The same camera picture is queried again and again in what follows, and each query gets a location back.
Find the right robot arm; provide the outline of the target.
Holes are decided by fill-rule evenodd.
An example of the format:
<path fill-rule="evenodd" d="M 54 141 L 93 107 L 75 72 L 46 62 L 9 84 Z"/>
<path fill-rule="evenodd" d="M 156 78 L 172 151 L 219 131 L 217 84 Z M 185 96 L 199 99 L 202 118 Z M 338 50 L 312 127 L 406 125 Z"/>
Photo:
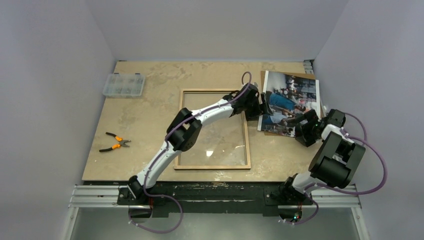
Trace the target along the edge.
<path fill-rule="evenodd" d="M 288 177 L 280 185 L 284 202 L 302 202 L 318 188 L 344 189 L 350 185 L 366 149 L 348 138 L 345 122 L 345 113 L 337 109 L 330 110 L 324 118 L 312 109 L 290 121 L 295 139 L 303 146 L 310 147 L 318 141 L 322 144 L 306 172 Z"/>

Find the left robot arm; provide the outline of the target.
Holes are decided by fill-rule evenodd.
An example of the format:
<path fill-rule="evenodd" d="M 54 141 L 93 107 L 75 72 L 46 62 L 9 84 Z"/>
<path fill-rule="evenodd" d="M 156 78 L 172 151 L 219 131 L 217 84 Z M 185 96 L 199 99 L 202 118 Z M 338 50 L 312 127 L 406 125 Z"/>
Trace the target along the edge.
<path fill-rule="evenodd" d="M 265 93 L 260 93 L 253 84 L 247 83 L 241 90 L 232 91 L 204 108 L 182 108 L 167 128 L 158 152 L 142 171 L 128 180 L 130 199 L 138 205 L 146 203 L 150 195 L 148 189 L 156 184 L 173 159 L 195 145 L 203 127 L 241 113 L 254 119 L 272 113 Z"/>

